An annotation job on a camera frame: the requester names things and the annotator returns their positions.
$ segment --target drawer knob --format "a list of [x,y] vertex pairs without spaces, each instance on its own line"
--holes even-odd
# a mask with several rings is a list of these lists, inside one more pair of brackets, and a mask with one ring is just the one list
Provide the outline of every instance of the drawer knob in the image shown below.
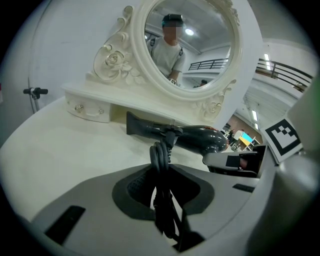
[[80,105],[80,104],[78,104],[78,105],[76,105],[75,107],[74,107],[74,110],[77,112],[77,113],[81,113],[81,111],[84,109],[84,106],[83,105]]

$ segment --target mirror frame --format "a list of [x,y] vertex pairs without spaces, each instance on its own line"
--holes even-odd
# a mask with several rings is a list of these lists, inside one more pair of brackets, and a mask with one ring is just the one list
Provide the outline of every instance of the mirror frame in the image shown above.
[[229,84],[234,83],[237,69],[242,59],[242,33],[237,10],[231,0],[203,0],[214,6],[224,17],[230,34],[231,61],[228,66],[217,76],[201,88],[187,89],[173,85],[159,71],[152,60],[146,44],[145,26],[150,12],[166,0],[143,0],[137,10],[134,10],[130,26],[130,42],[135,59],[152,84],[167,95],[180,101],[199,101],[212,97],[223,91]]

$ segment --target round ceiling light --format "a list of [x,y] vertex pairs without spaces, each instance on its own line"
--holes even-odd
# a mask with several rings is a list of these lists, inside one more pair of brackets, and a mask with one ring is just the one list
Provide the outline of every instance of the round ceiling light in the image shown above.
[[189,36],[193,36],[195,32],[193,32],[191,29],[187,28],[187,29],[185,30],[185,33],[186,33],[187,35],[189,35]]

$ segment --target white tabletop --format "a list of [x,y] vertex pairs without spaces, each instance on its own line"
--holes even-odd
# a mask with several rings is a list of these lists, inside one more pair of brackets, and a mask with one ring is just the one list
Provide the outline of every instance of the white tabletop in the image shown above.
[[[155,140],[127,135],[123,120],[81,119],[61,98],[24,122],[0,149],[1,183],[15,212],[31,220],[82,181],[150,163]],[[201,155],[177,146],[171,162],[208,171]]]

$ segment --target black coiled cable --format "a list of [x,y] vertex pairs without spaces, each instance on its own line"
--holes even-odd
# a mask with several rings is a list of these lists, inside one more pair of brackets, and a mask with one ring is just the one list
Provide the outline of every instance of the black coiled cable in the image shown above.
[[155,225],[161,233],[165,233],[168,238],[179,241],[176,235],[176,228],[181,230],[181,221],[177,214],[172,194],[168,186],[169,180],[169,163],[171,156],[171,148],[167,147],[164,139],[155,142],[150,147],[151,166],[157,173],[156,195],[153,201],[155,209]]

